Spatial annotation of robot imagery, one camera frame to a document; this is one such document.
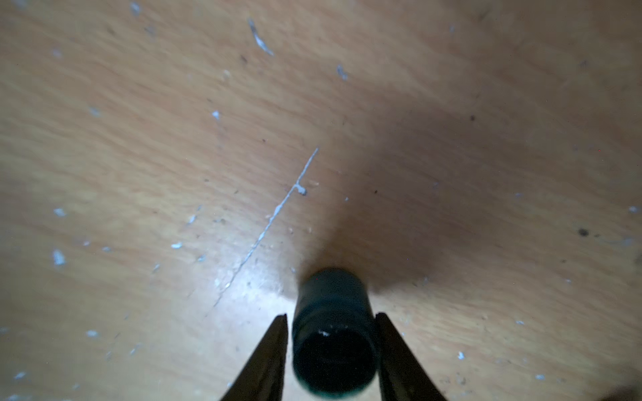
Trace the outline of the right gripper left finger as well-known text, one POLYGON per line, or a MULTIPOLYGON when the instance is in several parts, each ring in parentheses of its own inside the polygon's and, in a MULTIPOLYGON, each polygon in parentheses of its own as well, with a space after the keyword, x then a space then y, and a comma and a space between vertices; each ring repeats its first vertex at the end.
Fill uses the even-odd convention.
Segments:
POLYGON ((288 340, 287 315, 277 315, 221 401, 281 401, 288 340))

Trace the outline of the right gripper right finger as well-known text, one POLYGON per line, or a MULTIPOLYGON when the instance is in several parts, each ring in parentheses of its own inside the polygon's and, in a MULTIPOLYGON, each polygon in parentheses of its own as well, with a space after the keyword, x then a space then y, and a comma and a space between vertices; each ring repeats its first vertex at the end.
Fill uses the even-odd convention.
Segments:
POLYGON ((384 401, 446 401, 389 317, 376 314, 380 337, 380 389, 384 401))

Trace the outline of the green paint jar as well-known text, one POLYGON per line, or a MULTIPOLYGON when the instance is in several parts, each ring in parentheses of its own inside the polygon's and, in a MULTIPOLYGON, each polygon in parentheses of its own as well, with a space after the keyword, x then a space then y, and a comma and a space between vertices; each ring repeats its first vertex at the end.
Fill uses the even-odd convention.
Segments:
POLYGON ((320 270, 301 284, 292 339, 294 374, 311 394, 351 397, 377 373, 379 335, 368 293, 344 269, 320 270))

